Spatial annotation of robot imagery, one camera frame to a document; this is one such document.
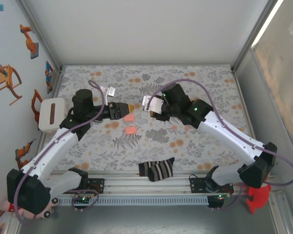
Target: sock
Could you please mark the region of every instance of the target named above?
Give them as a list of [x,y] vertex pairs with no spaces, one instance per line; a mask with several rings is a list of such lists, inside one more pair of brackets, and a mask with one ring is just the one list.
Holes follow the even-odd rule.
[[152,182],[160,181],[173,176],[172,164],[169,160],[155,164],[148,169],[148,178]]
[[169,161],[171,166],[173,166],[174,164],[174,161],[175,161],[175,158],[172,157],[170,159],[167,159],[167,160],[163,160],[163,161],[152,161],[152,162],[143,162],[143,163],[140,163],[138,165],[138,170],[139,170],[139,175],[140,176],[147,176],[148,174],[148,169],[153,166],[153,165],[156,165],[156,164],[159,164],[161,162],[165,162],[165,161]]

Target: robotic arm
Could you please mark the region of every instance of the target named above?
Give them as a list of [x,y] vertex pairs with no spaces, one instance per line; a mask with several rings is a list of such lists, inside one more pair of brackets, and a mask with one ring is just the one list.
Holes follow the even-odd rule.
[[[34,159],[22,167],[21,171],[12,169],[7,175],[8,201],[14,203],[14,196],[20,180],[26,173],[30,172],[20,188],[18,206],[35,215],[41,213],[50,200],[68,190],[88,189],[88,173],[77,168],[69,169],[56,179],[48,179],[60,158],[76,145],[90,129],[90,123],[67,133],[60,140],[57,140],[57,138],[67,130],[91,120],[101,108],[101,106],[93,105],[92,91],[88,89],[78,90],[72,100],[74,106],[69,110],[67,117],[59,126],[60,128],[52,140]],[[120,119],[133,110],[133,105],[109,102],[104,106],[102,114],[96,120]],[[38,164],[35,164],[35,161],[54,141],[55,145]]]
[[[206,176],[206,187],[210,191],[215,191],[219,186],[228,183],[242,181],[253,188],[261,187],[274,166],[275,156],[258,150],[233,135],[220,123],[212,106],[200,99],[190,101],[179,84],[172,84],[161,92],[162,96],[156,96],[151,100],[149,107],[151,117],[161,121],[169,121],[170,117],[176,117],[184,125],[191,125],[211,134],[234,151],[241,160],[238,164],[213,167]],[[143,106],[146,107],[149,100],[150,96],[144,96]],[[225,120],[224,123],[254,145],[276,153],[277,147],[271,142],[263,144]]]

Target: black and white striped sock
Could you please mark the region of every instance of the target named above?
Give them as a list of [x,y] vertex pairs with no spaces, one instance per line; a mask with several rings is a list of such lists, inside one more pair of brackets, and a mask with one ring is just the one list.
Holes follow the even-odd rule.
[[143,163],[140,163],[138,165],[138,170],[139,170],[139,175],[140,176],[148,176],[148,169],[151,167],[151,166],[154,166],[156,164],[160,164],[162,162],[165,162],[165,161],[169,161],[171,166],[173,166],[174,164],[174,161],[175,161],[175,158],[172,157],[170,159],[167,159],[167,160],[163,160],[163,161],[151,161],[151,162],[143,162]]
[[148,178],[152,182],[160,181],[169,177],[173,177],[172,164],[169,160],[165,160],[159,164],[155,164],[148,169]]

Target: white enclosure wall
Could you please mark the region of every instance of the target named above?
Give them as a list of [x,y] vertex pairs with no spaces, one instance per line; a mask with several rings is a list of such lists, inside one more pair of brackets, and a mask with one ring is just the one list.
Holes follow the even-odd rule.
[[[19,6],[14,0],[0,0],[4,11],[0,11],[0,64],[10,65],[18,72],[22,84],[15,88],[18,95],[22,95],[18,101],[9,106],[15,97],[4,88],[0,91],[0,205],[7,199],[6,175],[12,168],[17,168],[15,150],[22,148],[34,138],[39,139],[40,131],[31,110],[31,99],[34,89],[37,89],[43,99],[50,98],[47,94],[45,83],[45,63],[48,60],[41,45],[39,56],[30,59],[30,51],[26,48],[26,38],[20,32],[20,24],[28,26]],[[34,42],[37,42],[35,34],[29,33]],[[17,79],[12,76],[13,84]],[[31,152],[25,158],[35,154],[38,141],[32,145]]]
[[233,65],[267,0],[26,0],[62,64]]

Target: gray floral pattern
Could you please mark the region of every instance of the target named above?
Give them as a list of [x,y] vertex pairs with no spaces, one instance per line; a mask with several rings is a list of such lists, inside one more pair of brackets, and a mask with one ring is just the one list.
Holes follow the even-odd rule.
[[[162,85],[180,78],[200,81],[211,93],[222,116],[247,134],[237,85],[229,66],[67,66],[63,72],[59,97],[71,108],[72,97],[79,89],[92,89],[88,80],[100,86],[113,86],[116,93],[109,101],[135,105],[135,121],[104,120],[92,123],[81,141],[61,159],[56,170],[79,166],[95,171],[138,171],[138,163],[175,157],[175,171],[209,170],[215,165],[231,165],[237,157],[212,136],[180,120],[160,122],[142,111],[144,95],[153,94]],[[181,83],[191,99],[208,101],[204,91],[192,83]],[[93,90],[94,104],[100,95]],[[136,126],[135,135],[126,135],[125,128]],[[45,144],[51,139],[48,136]]]

